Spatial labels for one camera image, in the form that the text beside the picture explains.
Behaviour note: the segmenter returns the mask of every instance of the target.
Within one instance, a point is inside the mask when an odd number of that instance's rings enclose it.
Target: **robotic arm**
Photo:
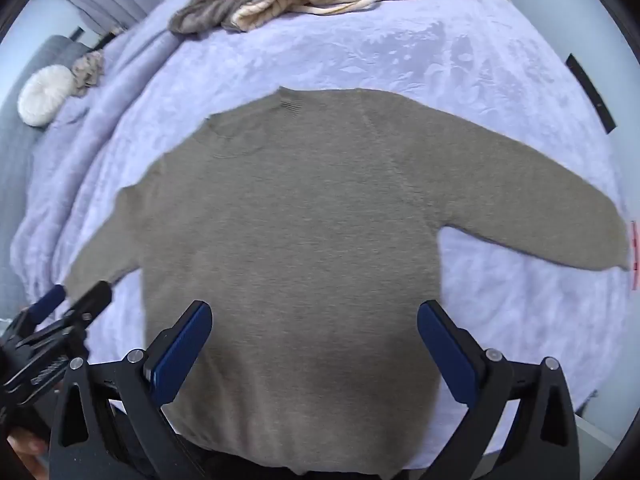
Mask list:
[[[89,365],[86,329],[111,302],[98,283],[62,320],[35,332],[65,298],[56,286],[18,316],[0,338],[0,463],[10,480],[33,480],[6,442],[24,427],[50,442],[51,480],[145,480],[118,436],[111,400],[123,402],[136,436],[161,480],[205,480],[164,418],[212,329],[208,304],[194,301],[144,350],[119,362]],[[520,406],[494,469],[485,480],[578,480],[578,441],[558,361],[510,362],[482,350],[437,301],[418,310],[418,332],[457,402],[468,411],[420,480],[469,480],[508,400]],[[64,376],[62,389],[54,386]]]

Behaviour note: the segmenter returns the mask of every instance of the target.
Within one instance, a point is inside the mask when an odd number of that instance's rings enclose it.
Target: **silver bolt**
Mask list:
[[[558,359],[556,359],[555,357],[547,357],[545,359],[545,365],[550,370],[558,370],[558,368],[560,367],[560,363],[558,362]]]
[[[81,367],[83,364],[84,364],[84,359],[82,359],[81,357],[75,357],[71,359],[71,362],[69,363],[69,367],[72,370],[78,370],[78,368]]]
[[[132,350],[127,354],[127,361],[130,363],[137,363],[145,356],[142,350]]]
[[[502,352],[495,348],[489,348],[484,355],[486,355],[486,358],[489,359],[489,361],[493,361],[494,363],[502,361],[503,358]]]

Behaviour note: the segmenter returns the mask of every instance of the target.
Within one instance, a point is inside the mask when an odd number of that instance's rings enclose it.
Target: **human hand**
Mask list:
[[[49,480],[49,471],[40,462],[37,456],[47,450],[47,444],[33,433],[21,428],[16,428],[7,438],[15,453],[20,457],[24,466],[30,471],[36,480]]]

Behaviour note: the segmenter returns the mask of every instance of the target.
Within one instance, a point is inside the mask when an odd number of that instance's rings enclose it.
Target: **bedsheet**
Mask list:
[[[34,300],[64,279],[116,193],[210,114],[293,89],[394,91],[520,140],[579,174],[624,214],[620,179],[593,106],[551,47],[507,0],[389,0],[338,16],[287,15],[248,34],[164,30],[187,0],[165,0],[106,49],[100,87],[66,102],[34,152],[28,211],[12,263]],[[575,404],[608,373],[628,276],[571,269],[475,239],[439,236],[442,299],[484,347],[509,359],[557,357]],[[92,325],[91,361],[144,348],[140,271]],[[509,406],[489,450],[503,443]],[[428,466],[462,420],[444,384],[421,452]]]

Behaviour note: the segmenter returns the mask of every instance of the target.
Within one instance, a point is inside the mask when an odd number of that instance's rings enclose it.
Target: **light blue wall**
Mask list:
[[[87,30],[78,10],[66,0],[31,0],[0,43],[0,104],[33,54],[49,36],[71,36],[76,28],[86,32],[80,41],[94,46],[98,35]]]
[[[640,219],[640,65],[599,0],[513,0],[562,60],[574,54],[618,127],[609,135],[633,219]],[[640,294],[632,293],[628,333],[606,384],[584,418],[621,439],[640,406]]]

